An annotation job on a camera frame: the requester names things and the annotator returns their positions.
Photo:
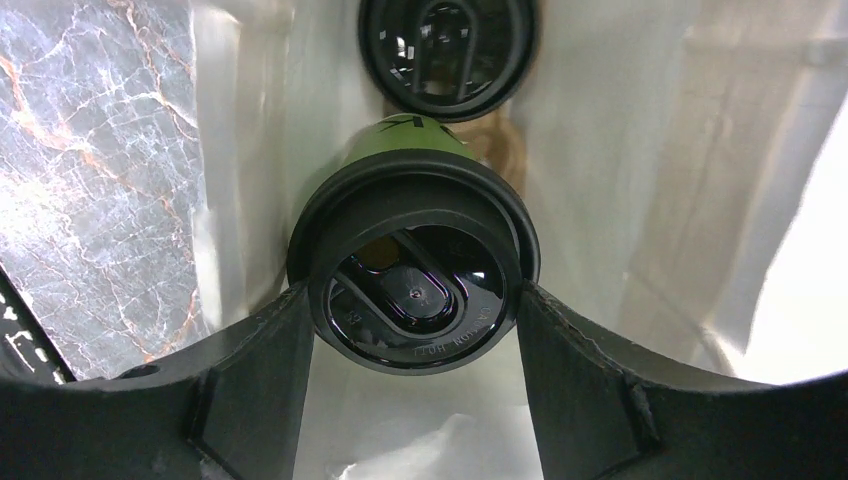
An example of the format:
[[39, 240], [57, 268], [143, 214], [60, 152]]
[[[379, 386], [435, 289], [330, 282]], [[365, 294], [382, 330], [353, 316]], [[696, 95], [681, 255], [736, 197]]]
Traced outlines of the black plastic cup lid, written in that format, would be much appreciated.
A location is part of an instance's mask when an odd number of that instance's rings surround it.
[[307, 200], [286, 273], [318, 336], [368, 369], [426, 376], [487, 353], [539, 276], [538, 235], [518, 193], [463, 155], [377, 152]]

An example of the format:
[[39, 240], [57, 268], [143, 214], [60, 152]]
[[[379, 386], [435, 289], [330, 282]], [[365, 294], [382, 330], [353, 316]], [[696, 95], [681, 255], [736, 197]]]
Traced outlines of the light blue paper bag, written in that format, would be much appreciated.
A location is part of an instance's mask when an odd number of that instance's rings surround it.
[[[650, 351], [784, 386], [847, 376], [847, 5], [544, 1], [506, 103], [536, 285]], [[314, 338], [289, 479], [547, 479], [517, 327], [441, 375]]]

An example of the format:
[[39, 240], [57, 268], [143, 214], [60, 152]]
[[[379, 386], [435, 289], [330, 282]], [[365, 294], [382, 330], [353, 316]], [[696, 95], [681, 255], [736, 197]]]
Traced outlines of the green paper coffee cup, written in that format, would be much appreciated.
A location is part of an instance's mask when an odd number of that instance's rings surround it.
[[420, 114], [399, 113], [355, 134], [340, 160], [340, 166], [395, 150], [436, 150], [475, 159], [471, 149], [439, 121]]

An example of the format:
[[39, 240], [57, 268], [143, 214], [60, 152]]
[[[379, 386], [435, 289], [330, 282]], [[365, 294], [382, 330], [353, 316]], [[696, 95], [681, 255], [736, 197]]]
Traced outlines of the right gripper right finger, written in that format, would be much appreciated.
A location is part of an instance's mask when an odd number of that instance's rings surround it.
[[518, 338], [547, 479], [843, 479], [847, 376], [784, 386], [702, 370], [534, 283]]

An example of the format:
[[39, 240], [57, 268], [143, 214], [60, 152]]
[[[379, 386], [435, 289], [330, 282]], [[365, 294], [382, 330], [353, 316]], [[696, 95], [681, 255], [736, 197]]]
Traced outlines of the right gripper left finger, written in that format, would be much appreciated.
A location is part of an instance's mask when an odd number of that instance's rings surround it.
[[289, 479], [314, 342], [304, 284], [106, 380], [1, 381], [5, 479]]

